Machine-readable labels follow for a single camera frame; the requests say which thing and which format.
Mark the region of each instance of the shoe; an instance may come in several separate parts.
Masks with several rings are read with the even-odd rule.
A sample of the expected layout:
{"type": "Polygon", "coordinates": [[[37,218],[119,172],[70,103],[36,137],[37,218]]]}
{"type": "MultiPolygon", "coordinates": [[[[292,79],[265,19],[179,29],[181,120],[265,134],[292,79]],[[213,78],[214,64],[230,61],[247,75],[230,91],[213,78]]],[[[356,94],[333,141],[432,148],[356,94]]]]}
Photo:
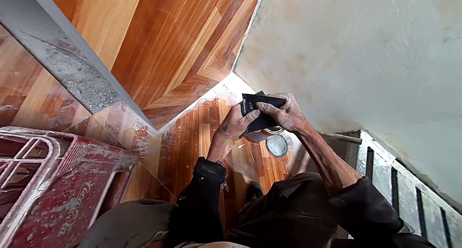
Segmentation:
{"type": "Polygon", "coordinates": [[[247,187],[247,193],[245,195],[245,202],[254,201],[257,198],[264,196],[263,188],[258,182],[252,181],[247,187]]]}

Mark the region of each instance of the wooden stick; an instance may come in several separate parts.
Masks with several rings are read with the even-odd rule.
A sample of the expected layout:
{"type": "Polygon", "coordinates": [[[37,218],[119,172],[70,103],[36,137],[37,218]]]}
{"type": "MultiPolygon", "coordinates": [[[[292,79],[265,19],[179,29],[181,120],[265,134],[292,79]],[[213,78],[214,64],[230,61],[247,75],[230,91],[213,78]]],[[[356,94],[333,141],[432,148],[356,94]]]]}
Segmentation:
{"type": "Polygon", "coordinates": [[[333,140],[339,140],[339,141],[343,141],[343,142],[347,142],[347,143],[351,143],[351,144],[361,145],[361,143],[363,142],[363,139],[355,138],[355,137],[351,137],[351,136],[345,136],[345,135],[342,135],[342,134],[323,132],[323,131],[317,131],[317,132],[322,137],[326,137],[326,138],[333,139],[333,140]]]}

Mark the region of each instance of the black sleeve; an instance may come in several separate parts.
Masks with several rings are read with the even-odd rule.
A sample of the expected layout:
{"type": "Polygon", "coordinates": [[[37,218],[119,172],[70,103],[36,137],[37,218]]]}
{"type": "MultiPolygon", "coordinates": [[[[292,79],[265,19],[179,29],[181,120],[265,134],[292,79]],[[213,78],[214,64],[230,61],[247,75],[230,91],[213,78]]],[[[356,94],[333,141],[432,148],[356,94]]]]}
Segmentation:
{"type": "Polygon", "coordinates": [[[180,193],[170,215],[169,234],[164,247],[175,247],[185,241],[210,243],[223,240],[218,199],[226,169],[200,157],[194,166],[193,178],[180,193]]]}
{"type": "Polygon", "coordinates": [[[348,247],[356,243],[357,247],[434,247],[424,238],[413,234],[398,233],[403,227],[393,207],[372,185],[368,178],[359,180],[329,202],[339,211],[339,225],[353,236],[354,241],[333,243],[333,247],[348,247]]]}

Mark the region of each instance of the white wall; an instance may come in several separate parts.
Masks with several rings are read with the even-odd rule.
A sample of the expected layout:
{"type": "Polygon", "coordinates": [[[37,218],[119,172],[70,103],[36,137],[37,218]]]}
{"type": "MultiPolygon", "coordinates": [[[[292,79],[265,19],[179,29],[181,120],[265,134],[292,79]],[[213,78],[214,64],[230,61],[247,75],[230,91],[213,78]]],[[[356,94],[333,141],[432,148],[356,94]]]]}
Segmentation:
{"type": "Polygon", "coordinates": [[[368,129],[462,204],[462,0],[263,0],[235,71],[318,130],[368,129]]]}

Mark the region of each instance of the sandpaper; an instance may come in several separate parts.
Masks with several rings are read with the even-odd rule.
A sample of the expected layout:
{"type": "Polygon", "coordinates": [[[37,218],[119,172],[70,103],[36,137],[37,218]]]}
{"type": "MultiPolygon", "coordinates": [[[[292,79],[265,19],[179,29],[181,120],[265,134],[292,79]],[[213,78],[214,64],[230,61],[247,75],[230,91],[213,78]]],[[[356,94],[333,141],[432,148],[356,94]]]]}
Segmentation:
{"type": "MultiPolygon", "coordinates": [[[[241,102],[242,116],[245,116],[246,114],[248,114],[249,112],[253,110],[258,110],[257,107],[255,106],[255,103],[257,102],[272,104],[276,108],[280,108],[282,105],[286,103],[286,100],[284,98],[265,96],[263,91],[260,91],[257,94],[243,93],[242,99],[243,99],[241,102]]],[[[269,127],[275,127],[277,125],[278,124],[273,119],[273,117],[271,117],[270,115],[261,113],[260,116],[258,116],[258,118],[255,121],[251,122],[249,126],[247,126],[246,132],[243,133],[241,136],[243,137],[247,133],[250,133],[253,131],[259,131],[259,130],[266,129],[269,127]]]]}

